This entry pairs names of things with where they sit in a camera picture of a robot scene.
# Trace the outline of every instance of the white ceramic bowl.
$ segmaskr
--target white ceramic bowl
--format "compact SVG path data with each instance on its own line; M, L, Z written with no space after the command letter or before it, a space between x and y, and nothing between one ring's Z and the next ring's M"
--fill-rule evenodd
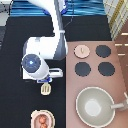
M80 119L87 125L102 128L109 125L115 116L112 97L99 87L83 89L76 99L76 111Z

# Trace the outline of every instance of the blue floor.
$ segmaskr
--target blue floor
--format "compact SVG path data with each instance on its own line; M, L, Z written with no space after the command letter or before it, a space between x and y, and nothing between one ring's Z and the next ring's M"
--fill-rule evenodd
M72 2L68 0L68 11L63 15L71 16L72 14ZM103 0L74 0L74 16L80 15L106 15ZM27 0L14 0L10 16L46 16L46 14Z

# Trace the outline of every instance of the stove burner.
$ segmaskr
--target stove burner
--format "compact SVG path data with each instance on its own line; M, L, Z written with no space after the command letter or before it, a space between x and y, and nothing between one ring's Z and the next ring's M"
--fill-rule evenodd
M102 62L98 66L100 74L103 76L112 76L115 73L114 66L109 62Z
M102 58L106 58L111 54L111 49L106 45L99 45L96 48L96 54Z
M82 77L87 76L89 75L90 71L91 71L91 68L89 64L86 62L79 62L75 66L75 72L79 76L82 76Z

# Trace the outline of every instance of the food item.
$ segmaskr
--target food item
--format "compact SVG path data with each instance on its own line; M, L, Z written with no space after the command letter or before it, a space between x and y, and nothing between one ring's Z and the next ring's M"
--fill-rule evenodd
M40 118L39 118L39 122L41 123L41 124L45 124L45 122L46 122L46 116L40 116Z
M40 128L47 128L47 124L41 124Z

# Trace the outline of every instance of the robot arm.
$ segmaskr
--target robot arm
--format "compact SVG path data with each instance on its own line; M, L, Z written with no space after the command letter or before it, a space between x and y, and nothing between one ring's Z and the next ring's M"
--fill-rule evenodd
M59 6L64 0L28 0L30 3L47 10L52 17L54 37L30 37L23 47L23 79L43 80L51 75L52 78L62 77L63 72L50 72L45 59L62 60L68 52L64 36L62 18Z

